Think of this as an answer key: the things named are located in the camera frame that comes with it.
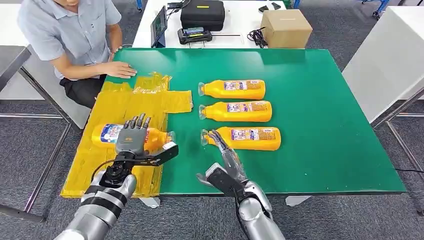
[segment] yellow bottle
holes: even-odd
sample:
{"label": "yellow bottle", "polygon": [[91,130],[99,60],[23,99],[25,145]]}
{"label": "yellow bottle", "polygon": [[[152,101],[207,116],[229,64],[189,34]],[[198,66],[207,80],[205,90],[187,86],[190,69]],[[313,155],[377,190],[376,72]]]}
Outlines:
{"label": "yellow bottle", "polygon": [[217,102],[199,106],[200,119],[217,122],[268,122],[273,115],[269,101]]}
{"label": "yellow bottle", "polygon": [[[98,147],[114,148],[123,127],[120,124],[97,125],[93,130],[91,140]],[[175,132],[162,132],[156,128],[149,127],[144,148],[150,150],[158,149],[170,141],[175,142]]]}
{"label": "yellow bottle", "polygon": [[[280,147],[280,130],[276,127],[220,127],[216,130],[232,149],[275,151]],[[202,130],[200,141],[203,146],[215,145],[208,136],[208,131]]]}
{"label": "yellow bottle", "polygon": [[209,95],[219,99],[261,100],[265,95],[265,82],[259,79],[200,82],[198,92],[200,96]]}

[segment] crumpled plastic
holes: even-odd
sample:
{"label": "crumpled plastic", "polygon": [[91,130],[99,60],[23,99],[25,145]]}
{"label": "crumpled plastic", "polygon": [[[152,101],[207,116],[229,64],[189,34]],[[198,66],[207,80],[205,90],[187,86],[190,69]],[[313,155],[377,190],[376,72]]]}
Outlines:
{"label": "crumpled plastic", "polygon": [[[150,76],[139,76],[134,89],[128,83],[105,81],[91,111],[81,141],[76,150],[72,166],[60,195],[65,198],[80,198],[91,183],[95,168],[113,160],[114,148],[93,144],[92,134],[97,125],[124,124],[133,116],[146,113],[151,117],[149,127],[167,132],[168,113],[187,113],[193,108],[191,91],[169,91],[170,76],[153,72]],[[157,149],[148,149],[151,153]],[[106,164],[99,171],[106,169]],[[134,198],[159,195],[163,166],[135,166],[132,174],[137,179]]]}

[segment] cable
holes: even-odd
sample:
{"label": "cable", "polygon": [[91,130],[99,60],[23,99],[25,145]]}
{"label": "cable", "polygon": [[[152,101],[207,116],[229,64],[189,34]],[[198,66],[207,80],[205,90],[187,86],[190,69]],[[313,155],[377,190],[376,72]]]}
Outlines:
{"label": "cable", "polygon": [[106,164],[109,164],[109,163],[112,163],[112,162],[131,162],[131,163],[140,163],[140,162],[144,162],[143,160],[136,160],[136,159],[128,159],[128,160],[115,160],[115,159],[113,159],[113,160],[108,160],[108,161],[105,161],[105,162],[103,162],[102,164],[100,164],[94,171],[93,171],[93,174],[91,175],[91,181],[93,181],[93,179],[94,179],[94,175],[96,175],[96,172],[101,168],[101,167],[103,167],[104,165],[106,165]]}
{"label": "cable", "polygon": [[246,235],[247,240],[250,240],[248,231],[246,230],[245,225],[243,225],[242,220],[240,219],[240,213],[239,213],[239,202],[237,201],[237,193],[236,190],[233,188],[232,191],[234,192],[234,202],[235,202],[235,215],[237,216],[238,223],[240,224],[241,229],[243,230],[243,233]]}
{"label": "cable", "polygon": [[424,171],[420,171],[420,170],[415,170],[415,169],[400,169],[400,168],[395,168],[396,171],[402,171],[402,172],[415,172],[415,173],[422,173],[424,174]]}
{"label": "cable", "polygon": [[253,30],[251,32],[249,32],[249,34],[247,35],[247,39],[249,39],[250,41],[253,41],[254,44],[256,44],[256,46],[259,46],[261,49],[264,48],[264,46],[267,46],[268,43],[265,41],[264,39],[264,35],[262,34],[262,29],[264,29],[265,27],[261,27],[259,29]]}
{"label": "cable", "polygon": [[172,9],[172,11],[167,15],[168,17],[166,18],[166,21],[168,22],[168,20],[170,19],[170,17],[171,17],[171,14],[173,14],[173,13],[177,13],[178,11],[180,11],[181,9],[183,9],[183,8],[185,8],[185,7],[187,7],[187,5],[189,5],[190,4],[190,2],[191,2],[192,0],[187,0],[187,3],[186,4],[182,4],[182,7],[180,7],[180,8],[174,8],[174,9]]}

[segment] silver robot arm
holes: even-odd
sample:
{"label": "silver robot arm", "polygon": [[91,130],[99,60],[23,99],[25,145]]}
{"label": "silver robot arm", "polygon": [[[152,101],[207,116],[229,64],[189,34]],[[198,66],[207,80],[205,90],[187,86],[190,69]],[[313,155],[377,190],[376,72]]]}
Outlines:
{"label": "silver robot arm", "polygon": [[237,153],[217,131],[202,132],[202,136],[205,134],[213,138],[221,151],[225,168],[216,162],[205,176],[198,173],[197,179],[235,198],[237,219],[249,240],[285,240],[273,221],[270,201],[261,187],[247,178]]}
{"label": "silver robot arm", "polygon": [[[160,166],[178,155],[178,146],[170,141],[155,154],[144,150],[150,117],[135,116],[123,125],[116,141],[116,158],[99,165],[91,184],[81,198],[73,220],[55,240],[103,240],[118,220],[127,200],[133,195],[137,180],[134,166]],[[103,165],[106,170],[96,173]]]}
{"label": "silver robot arm", "polygon": [[99,185],[105,171],[100,171],[81,198],[73,220],[55,240],[103,240],[118,220],[121,210],[134,190],[137,180],[126,176],[119,188]]}

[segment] gray shirt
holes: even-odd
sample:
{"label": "gray shirt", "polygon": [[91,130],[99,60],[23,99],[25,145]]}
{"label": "gray shirt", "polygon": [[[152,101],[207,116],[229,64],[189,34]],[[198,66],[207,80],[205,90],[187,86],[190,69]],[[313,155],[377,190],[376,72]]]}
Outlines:
{"label": "gray shirt", "polygon": [[[73,65],[83,66],[108,61],[106,25],[120,20],[112,0],[79,0],[78,13],[53,0],[23,0],[17,23],[42,61],[66,53]],[[55,74],[64,77],[57,69]]]}

